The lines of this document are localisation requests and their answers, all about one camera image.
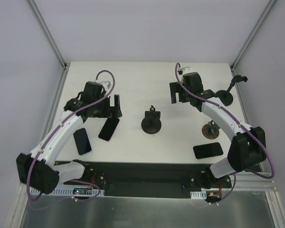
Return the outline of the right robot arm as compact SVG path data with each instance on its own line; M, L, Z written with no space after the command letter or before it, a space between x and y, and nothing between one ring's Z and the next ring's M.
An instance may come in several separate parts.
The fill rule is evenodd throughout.
M190 103L208 116L230 139L226 158L197 175L195 182L206 189L216 187L221 179L268 159L265 132L238 120L212 90L204 90L201 77L189 67L176 68L177 81L170 83L171 102Z

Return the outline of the blue phone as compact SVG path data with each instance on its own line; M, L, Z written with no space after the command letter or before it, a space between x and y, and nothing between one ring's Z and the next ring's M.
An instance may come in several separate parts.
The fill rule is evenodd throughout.
M79 155L84 155L92 151L92 147L85 128L76 130L73 133L73 137Z

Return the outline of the black tall phone stand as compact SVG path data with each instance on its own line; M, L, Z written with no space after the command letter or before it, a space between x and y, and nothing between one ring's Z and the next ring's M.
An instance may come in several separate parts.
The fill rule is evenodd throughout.
M233 95L230 93L231 89L235 84L240 82L247 82L248 78L246 76L236 75L232 78L227 90L219 90L216 92L216 97L218 97L224 106L229 106L233 103Z

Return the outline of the brown base phone stand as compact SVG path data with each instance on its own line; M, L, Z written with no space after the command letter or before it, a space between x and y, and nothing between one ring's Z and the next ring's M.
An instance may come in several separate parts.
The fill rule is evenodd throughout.
M202 127L202 134L207 139L214 140L218 138L219 130L220 127L213 120L211 120Z

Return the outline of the aluminium frame post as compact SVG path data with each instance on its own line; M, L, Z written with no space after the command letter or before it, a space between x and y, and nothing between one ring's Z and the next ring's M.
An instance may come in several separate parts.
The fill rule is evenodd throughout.
M60 65L62 66L63 69L67 69L67 62L65 61L65 59L63 58L58 45L56 44L48 26L47 23L44 19L44 17L42 16L40 9L36 3L35 0L26 0L26 3L28 4L32 14L34 15L43 35L45 36L50 48L52 49L56 59L58 60L58 62L60 63Z
M262 10L260 16L258 17L257 21L255 22L254 26L252 27L249 35L247 36L243 46L241 47L240 51L238 52L235 60L230 65L230 70L232 72L235 71L237 66L239 65L241 59L243 58L244 54L250 47L251 43L253 42L254 38L257 36L259 30L262 28L265 20L273 10L274 6L278 3L278 0L269 0L264 9Z

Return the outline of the right aluminium frame post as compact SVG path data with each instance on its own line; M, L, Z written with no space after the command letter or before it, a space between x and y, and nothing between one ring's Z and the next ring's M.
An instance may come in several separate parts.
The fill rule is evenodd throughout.
M252 27L249 35L247 36L243 46L241 47L240 51L238 52L235 60L230 65L230 70L232 72L235 71L237 66L239 65L241 59L243 58L244 54L250 47L251 43L253 42L254 38L257 36L259 30L262 28L265 20L273 10L274 6L278 3L278 0L269 0L264 9L262 10L260 16L258 17L257 21L255 22L254 26Z

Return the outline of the purple phone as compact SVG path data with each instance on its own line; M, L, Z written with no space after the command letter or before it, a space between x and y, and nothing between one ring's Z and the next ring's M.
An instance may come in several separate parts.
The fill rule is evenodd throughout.
M119 118L107 118L106 122L104 123L98 138L104 141L109 142L120 122Z

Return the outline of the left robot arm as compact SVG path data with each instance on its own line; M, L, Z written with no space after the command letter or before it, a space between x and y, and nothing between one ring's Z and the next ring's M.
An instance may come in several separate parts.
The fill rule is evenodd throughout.
M21 153L16 165L21 183L50 194L57 185L76 180L87 184L92 176L91 166L81 160L55 165L55 161L73 134L88 118L121 117L119 95L114 95L110 105L113 84L109 81L88 81L77 97L67 101L57 124L46 137L28 154Z

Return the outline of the left aluminium frame post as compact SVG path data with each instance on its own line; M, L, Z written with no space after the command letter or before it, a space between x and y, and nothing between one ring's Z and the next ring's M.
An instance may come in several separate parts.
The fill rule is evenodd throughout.
M44 17L42 16L40 9L36 3L35 0L26 0L26 3L28 4L32 14L34 15L43 35L45 36L50 48L52 49L56 59L58 60L58 62L60 63L60 65L62 66L63 69L67 69L67 62L65 61L65 59L63 58L58 45L56 44L48 26L47 23L44 19Z

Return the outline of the black phone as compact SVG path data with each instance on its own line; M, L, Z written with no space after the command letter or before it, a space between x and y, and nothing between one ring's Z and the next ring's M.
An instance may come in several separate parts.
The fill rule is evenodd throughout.
M223 155L222 147L218 142L194 146L193 151L198 160Z

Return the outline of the black clamp phone stand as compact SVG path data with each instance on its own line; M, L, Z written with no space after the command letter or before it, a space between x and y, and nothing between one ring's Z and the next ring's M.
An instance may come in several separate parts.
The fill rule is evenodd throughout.
M141 123L142 130L147 134L158 133L162 127L160 117L161 112L156 111L155 107L151 105L149 111L145 111L145 116Z

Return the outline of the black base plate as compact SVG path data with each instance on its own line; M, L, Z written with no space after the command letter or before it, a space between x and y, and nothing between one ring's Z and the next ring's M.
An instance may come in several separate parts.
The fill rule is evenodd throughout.
M200 191L196 177L208 164L90 162L82 181L93 181L105 196L188 199Z

